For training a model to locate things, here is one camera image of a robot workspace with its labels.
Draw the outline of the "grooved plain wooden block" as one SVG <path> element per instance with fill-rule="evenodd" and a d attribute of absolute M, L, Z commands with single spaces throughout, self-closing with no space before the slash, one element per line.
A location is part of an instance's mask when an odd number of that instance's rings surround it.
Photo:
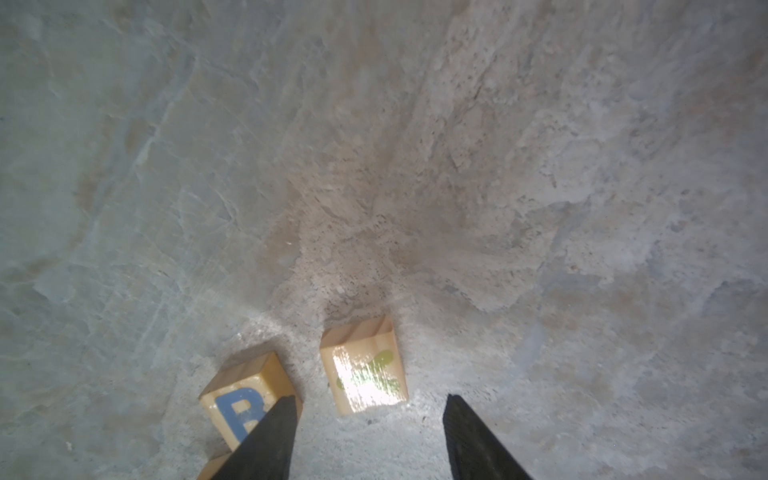
<path fill-rule="evenodd" d="M 222 466 L 229 459 L 230 454 L 226 454 L 215 459 L 210 460 L 202 468 L 197 476 L 197 480 L 211 480 L 216 473 L 222 468 Z"/>

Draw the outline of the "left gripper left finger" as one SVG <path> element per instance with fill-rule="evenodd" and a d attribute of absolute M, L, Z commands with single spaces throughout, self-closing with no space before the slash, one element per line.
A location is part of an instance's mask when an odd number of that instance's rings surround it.
<path fill-rule="evenodd" d="M 288 479 L 297 425 L 296 397 L 280 398 L 214 473 L 212 479 Z"/>

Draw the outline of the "letter Y wooden block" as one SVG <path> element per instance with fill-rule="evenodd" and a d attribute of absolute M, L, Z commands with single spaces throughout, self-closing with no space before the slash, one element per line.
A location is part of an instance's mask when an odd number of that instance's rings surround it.
<path fill-rule="evenodd" d="M 391 315 L 328 328 L 319 351 L 340 415 L 409 399 Z"/>

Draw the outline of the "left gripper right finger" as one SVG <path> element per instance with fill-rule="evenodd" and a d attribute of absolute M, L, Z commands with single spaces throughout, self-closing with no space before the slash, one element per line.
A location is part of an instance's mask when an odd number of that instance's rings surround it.
<path fill-rule="evenodd" d="M 443 427 L 456 480 L 532 480 L 467 402 L 449 394 Z"/>

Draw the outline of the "letter R wooden block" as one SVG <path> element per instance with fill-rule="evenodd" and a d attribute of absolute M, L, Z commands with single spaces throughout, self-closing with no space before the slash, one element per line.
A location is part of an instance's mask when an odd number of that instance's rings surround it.
<path fill-rule="evenodd" d="M 217 373 L 199 395 L 199 402 L 231 451 L 282 397 L 294 396 L 297 416 L 302 400 L 278 354 L 269 351 Z"/>

